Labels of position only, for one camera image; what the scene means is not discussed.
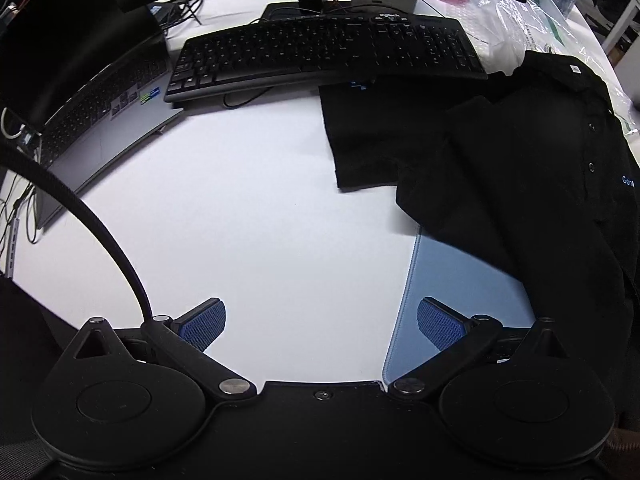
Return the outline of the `black polo shirt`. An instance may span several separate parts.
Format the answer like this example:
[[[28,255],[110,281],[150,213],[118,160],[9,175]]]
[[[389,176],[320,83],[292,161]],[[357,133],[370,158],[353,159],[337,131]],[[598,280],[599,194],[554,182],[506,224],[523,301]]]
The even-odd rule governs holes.
[[[639,167],[605,82],[572,56],[513,73],[320,90],[337,185],[393,185],[431,237],[519,280],[639,426]]]

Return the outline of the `blue desk mat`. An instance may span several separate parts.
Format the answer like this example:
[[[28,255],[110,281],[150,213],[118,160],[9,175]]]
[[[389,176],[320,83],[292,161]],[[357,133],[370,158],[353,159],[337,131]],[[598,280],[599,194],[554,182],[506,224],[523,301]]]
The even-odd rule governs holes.
[[[529,328],[535,321],[524,286],[518,280],[419,233],[383,366],[386,386],[438,353],[419,328],[419,304],[425,297],[433,297],[467,318],[488,314],[506,327]]]

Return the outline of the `silver laptop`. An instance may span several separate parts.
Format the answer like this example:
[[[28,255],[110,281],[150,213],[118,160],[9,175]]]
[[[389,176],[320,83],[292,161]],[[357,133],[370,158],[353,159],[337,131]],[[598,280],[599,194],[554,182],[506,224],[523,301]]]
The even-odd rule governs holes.
[[[79,194],[179,117],[164,101],[171,71],[166,42],[151,40],[101,70],[18,146]]]

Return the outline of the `black keyboard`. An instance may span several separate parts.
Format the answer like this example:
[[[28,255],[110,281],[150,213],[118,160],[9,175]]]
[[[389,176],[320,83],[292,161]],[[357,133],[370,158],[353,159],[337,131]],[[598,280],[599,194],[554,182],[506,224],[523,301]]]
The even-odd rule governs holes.
[[[424,78],[484,79],[461,24],[452,18],[352,12],[272,20],[192,37],[184,43],[165,100],[290,84],[410,84]]]

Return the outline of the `clear plastic bag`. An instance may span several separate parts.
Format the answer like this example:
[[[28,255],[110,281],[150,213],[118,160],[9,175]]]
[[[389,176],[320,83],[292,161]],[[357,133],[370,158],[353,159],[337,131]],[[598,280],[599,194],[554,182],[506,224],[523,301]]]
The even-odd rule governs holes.
[[[608,86],[626,137],[638,139],[639,114],[577,9],[563,15],[552,0],[420,0],[420,7],[459,21],[488,73],[512,73],[527,51],[579,58]]]

